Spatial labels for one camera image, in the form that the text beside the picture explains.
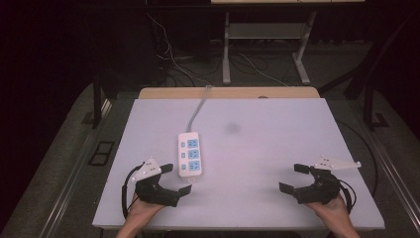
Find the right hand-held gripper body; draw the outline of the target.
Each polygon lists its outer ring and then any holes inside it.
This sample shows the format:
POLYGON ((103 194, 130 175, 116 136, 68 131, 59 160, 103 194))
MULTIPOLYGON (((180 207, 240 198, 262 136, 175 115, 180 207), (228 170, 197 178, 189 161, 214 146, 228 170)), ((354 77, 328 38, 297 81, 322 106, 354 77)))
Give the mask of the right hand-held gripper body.
POLYGON ((334 158, 321 156, 310 168, 310 174, 314 177, 311 185, 295 188, 293 196, 299 204, 321 202, 329 203, 336 198, 340 192, 345 195, 347 205, 353 205, 350 192, 342 186, 342 181, 332 174, 332 171, 357 169, 362 164, 360 162, 350 162, 334 158))

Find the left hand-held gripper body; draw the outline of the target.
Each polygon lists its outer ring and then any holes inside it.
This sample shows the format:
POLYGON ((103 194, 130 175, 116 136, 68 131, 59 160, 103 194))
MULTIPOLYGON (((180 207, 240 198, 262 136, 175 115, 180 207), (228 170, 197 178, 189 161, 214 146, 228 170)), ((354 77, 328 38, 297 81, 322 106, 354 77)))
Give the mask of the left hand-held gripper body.
POLYGON ((141 201, 176 207, 180 199, 178 191, 163 188, 160 184, 162 174, 160 165, 154 158, 146 160, 132 176, 135 194, 141 201))

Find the person's left hand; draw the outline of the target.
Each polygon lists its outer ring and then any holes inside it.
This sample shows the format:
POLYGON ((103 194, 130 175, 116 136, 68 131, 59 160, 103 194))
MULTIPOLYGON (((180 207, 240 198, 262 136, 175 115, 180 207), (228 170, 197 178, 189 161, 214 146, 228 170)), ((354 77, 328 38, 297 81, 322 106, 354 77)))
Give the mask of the person's left hand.
POLYGON ((141 201, 136 195, 133 196, 126 223, 135 228, 143 228, 154 216, 164 208, 164 205, 141 201))

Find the person's right hand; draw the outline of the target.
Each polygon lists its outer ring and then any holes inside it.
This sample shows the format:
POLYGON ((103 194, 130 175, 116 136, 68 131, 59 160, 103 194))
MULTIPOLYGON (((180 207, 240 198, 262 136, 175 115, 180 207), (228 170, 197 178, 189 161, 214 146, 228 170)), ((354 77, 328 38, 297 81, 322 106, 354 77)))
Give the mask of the person's right hand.
POLYGON ((327 204, 321 202, 306 203, 322 222, 335 233, 344 233, 353 227, 346 204, 338 195, 327 204))

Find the white power strip blue sockets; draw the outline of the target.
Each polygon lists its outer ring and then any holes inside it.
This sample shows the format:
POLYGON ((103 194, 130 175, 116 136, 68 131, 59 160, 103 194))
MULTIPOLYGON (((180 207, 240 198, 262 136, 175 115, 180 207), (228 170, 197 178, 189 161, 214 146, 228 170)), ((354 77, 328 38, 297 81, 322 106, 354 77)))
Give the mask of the white power strip blue sockets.
POLYGON ((178 175, 186 182, 195 182, 202 175, 199 134, 182 133, 177 139, 178 175))

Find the black metal stand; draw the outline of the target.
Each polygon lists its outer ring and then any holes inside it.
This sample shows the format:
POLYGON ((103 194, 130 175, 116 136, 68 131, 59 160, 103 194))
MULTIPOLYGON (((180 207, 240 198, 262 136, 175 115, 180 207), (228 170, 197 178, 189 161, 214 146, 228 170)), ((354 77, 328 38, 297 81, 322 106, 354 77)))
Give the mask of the black metal stand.
POLYGON ((93 109, 85 114, 82 123, 91 125, 93 129, 96 129, 102 119, 102 91, 98 72, 93 76, 92 89, 93 109))
POLYGON ((389 126, 381 113, 373 111, 373 100, 374 88, 370 83, 368 83, 365 88, 364 122, 371 131, 375 128, 385 128, 389 126))

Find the black rectangular floor frame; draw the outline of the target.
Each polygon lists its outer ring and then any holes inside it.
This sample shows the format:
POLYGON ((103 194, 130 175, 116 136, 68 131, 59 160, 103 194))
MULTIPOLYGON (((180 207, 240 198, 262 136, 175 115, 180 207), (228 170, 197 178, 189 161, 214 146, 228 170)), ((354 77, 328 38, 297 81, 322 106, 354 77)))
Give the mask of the black rectangular floor frame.
POLYGON ((114 147, 114 142, 112 141, 100 141, 97 144, 97 147, 88 161, 89 166, 93 167, 104 167, 107 165, 111 152, 114 147))

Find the aluminium floor rail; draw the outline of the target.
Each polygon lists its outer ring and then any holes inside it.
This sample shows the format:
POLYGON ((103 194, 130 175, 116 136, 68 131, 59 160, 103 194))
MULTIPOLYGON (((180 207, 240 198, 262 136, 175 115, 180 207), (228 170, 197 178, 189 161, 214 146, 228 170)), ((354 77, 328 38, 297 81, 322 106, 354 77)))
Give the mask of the aluminium floor rail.
POLYGON ((94 106, 94 112, 99 113, 99 121, 94 123, 94 129, 89 130, 89 133, 87 134, 87 137, 84 140, 78 153, 75 165, 72 168, 68 179, 63 185, 57 200, 53 204, 52 212, 50 213, 41 231, 41 234, 39 235, 39 238, 53 238, 55 235, 55 232, 76 190, 77 184, 80 181, 81 173, 87 166, 87 161, 90 158, 91 149, 95 145, 97 136, 100 134, 102 127, 102 123, 100 121, 108 116, 111 108, 112 103, 108 99, 105 99, 103 102, 100 102, 99 105, 94 106))
POLYGON ((400 173, 397 171, 385 146, 379 141, 376 133, 364 122, 363 110, 359 107, 358 103, 351 102, 350 108, 356 116, 359 127, 367 136, 367 141, 371 144, 372 149, 376 154, 376 161, 390 181, 393 190, 398 196, 415 229, 420 234, 420 205, 417 203, 403 181, 400 173))

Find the grey metal desk frame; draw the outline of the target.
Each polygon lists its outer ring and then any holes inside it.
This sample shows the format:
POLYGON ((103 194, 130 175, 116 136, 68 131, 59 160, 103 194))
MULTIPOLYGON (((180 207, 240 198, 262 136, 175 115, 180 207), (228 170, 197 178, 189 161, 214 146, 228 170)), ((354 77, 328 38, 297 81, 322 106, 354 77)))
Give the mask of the grey metal desk frame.
POLYGON ((301 23, 232 23, 230 13, 227 12, 224 23, 222 82, 225 85, 231 84, 229 60, 231 40, 299 40, 299 48, 291 56, 301 82, 309 84, 310 78, 302 58, 309 42, 316 15, 316 11, 310 12, 307 20, 301 23))

